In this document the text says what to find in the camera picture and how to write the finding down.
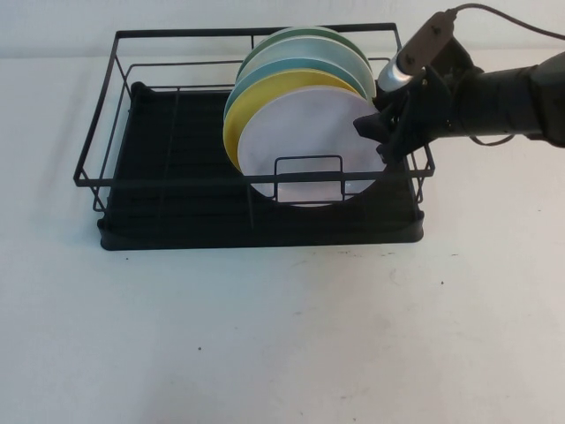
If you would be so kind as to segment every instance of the cable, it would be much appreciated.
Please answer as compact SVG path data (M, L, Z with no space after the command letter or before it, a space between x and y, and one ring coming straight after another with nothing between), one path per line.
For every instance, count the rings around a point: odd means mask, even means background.
M498 141L493 141L492 143L485 143L481 140L479 140L477 137L475 137L474 135L469 137L471 140L473 140L473 142L475 142L476 144L486 147L486 148L493 148L495 146L500 146L500 144L504 144L504 143L508 143L510 140L512 140L514 138L514 135L509 135L508 137L504 137L502 140L498 140Z
M545 35L547 37L552 37L552 38L556 38L557 40L565 41L565 35L563 35L563 34L553 33L551 31L547 31L545 29L538 28L537 26L526 24L525 22L523 22L520 19L512 18L510 15L507 15L503 11L499 11L499 10L494 9L491 6L487 6L485 4L466 3L466 4L461 4L457 7L454 7L453 9L447 9L446 11L451 11L451 12L454 12L455 14L457 14L459 11L464 11L466 9L480 9L481 11L489 11L489 12L491 12L491 13L497 15L497 16L500 16L501 18L504 18L505 20L512 22L513 24L516 24L516 25L518 25L522 28L529 29L530 31L533 31L534 33L542 34L542 35Z
M556 38L557 40L565 41L565 35L563 35L563 34L554 33L552 31L547 31L545 29L538 28L537 26L527 24L526 22L523 22L520 19L513 18L510 15L507 15L506 13L504 13L503 11L499 11L498 9L494 9L493 7L487 6L486 4L479 4L479 3L461 4L457 7L454 7L453 9L448 9L447 12L452 12L456 15L460 11L469 10L469 9L479 9L481 11L488 11L488 12L490 12L490 13L496 15L496 16L504 18L505 20L507 20L507 21L509 21L509 22L511 22L515 25L518 25L519 27L529 29L530 31L532 31L534 33L542 34L542 35L545 35L547 37ZM502 140L494 141L492 143L485 143L485 142L479 140L475 136L471 136L469 138L474 143L476 143L480 146L487 147L487 148L493 148L495 146L500 146L501 144L508 143L509 141L514 139L514 135L509 135L508 137L505 137Z

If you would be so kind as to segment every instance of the black dish rack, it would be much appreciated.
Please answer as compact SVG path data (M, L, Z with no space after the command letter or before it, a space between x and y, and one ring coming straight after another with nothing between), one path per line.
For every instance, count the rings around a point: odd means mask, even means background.
M388 33L394 36L394 49L401 47L396 24L328 27L341 33ZM118 57L118 46L124 39L137 43L243 39L249 49L258 38L279 29L117 32L74 173L77 186L92 190L94 211L103 213L98 221L102 247L129 250L342 245L413 242L423 237L424 213L418 204L423 198L424 179L431 177L435 169L428 146L417 152L418 158L408 156L382 172L346 173L338 167L331 172L277 174L274 170L272 176L244 177L230 163L222 143L223 107L232 84L186 85L167 80L149 84L146 80L133 82L132 76L139 69L170 72L206 66L211 71L202 73L213 73L222 65L241 64L243 57L206 61L178 61L172 57L155 62L146 57L139 59L139 50L133 49L128 56L133 57L128 59L129 66ZM389 60L369 59L383 64ZM119 133L123 134L120 144L115 142ZM99 141L108 136L107 142ZM96 178L87 174L87 165L92 161ZM346 200L345 182L351 180L374 183ZM253 183L271 183L276 196L280 184L328 181L340 185L343 197L320 208L283 204L252 188Z

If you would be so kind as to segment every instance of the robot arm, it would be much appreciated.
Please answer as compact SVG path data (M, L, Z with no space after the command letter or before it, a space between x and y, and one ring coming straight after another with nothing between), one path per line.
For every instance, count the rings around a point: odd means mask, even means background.
M523 134L565 147L565 53L483 72L453 37L456 13L433 15L383 69L374 105L354 123L395 163L443 137Z

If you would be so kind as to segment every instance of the white wall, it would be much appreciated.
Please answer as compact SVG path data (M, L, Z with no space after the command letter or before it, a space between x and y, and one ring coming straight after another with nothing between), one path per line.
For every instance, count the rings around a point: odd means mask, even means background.
M291 26L386 22L406 41L453 0L0 0L0 57L99 56L118 29ZM565 32L562 0L490 0L534 25ZM456 36L468 47L562 45L482 11L461 13Z

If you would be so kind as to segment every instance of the plate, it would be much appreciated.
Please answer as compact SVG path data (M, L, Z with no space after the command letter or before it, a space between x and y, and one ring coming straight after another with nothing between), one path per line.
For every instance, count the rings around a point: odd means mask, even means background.
M340 87L355 93L355 88L342 79L314 69L293 69L257 81L233 102L223 123L223 145L236 168L240 170L237 160L239 137L253 115L280 95L307 86Z
M364 98L337 87L304 87L266 104L245 127L237 155L246 176L274 175L277 158L339 155L344 172L382 171L385 164L376 152L379 143L360 137L353 125L358 117L376 109ZM296 158L278 161L276 174L339 171L338 157ZM363 192L373 181L346 181L345 198ZM267 197L273 184L254 184ZM282 183L278 201L308 202L323 206L342 200L340 182Z
M311 35L287 38L263 49L247 63L236 84L260 66L290 57L310 57L336 64L353 75L371 98L377 95L373 71L355 51L340 42Z
M233 91L230 94L230 97L228 97L228 101L226 102L226 107L223 112L224 120L226 118L226 115L230 111L230 107L233 104L233 102L247 88L252 86L257 81L268 77L269 75L273 75L274 73L278 73L282 71L288 71L291 69L314 69L317 71L324 71L327 73L331 73L340 80L343 80L348 84L350 84L353 88L355 88L355 91L357 91L360 95L365 97L365 99L369 98L365 90L363 89L361 84L359 84L359 82L355 79L355 77L351 75L349 72L345 71L341 66L320 59L295 57L289 59L282 59L270 64L264 64L259 68L253 70L251 73L249 73L249 75L242 78L234 87Z
M239 71L237 71L237 76L243 71L247 63L253 59L257 54L259 54L262 50L266 49L271 44L284 40L285 38L295 37L297 35L317 35L319 37L325 37L330 40L334 40L336 42L340 42L344 46L349 47L353 51L355 51L359 57L363 59L363 61L370 67L369 60L366 58L365 54L361 49L351 40L344 37L343 35L337 33L333 29L324 28L322 26L294 26L290 28L284 28L281 31L277 31L274 34L271 34L268 38L260 42L255 49L245 58L244 62L239 66Z

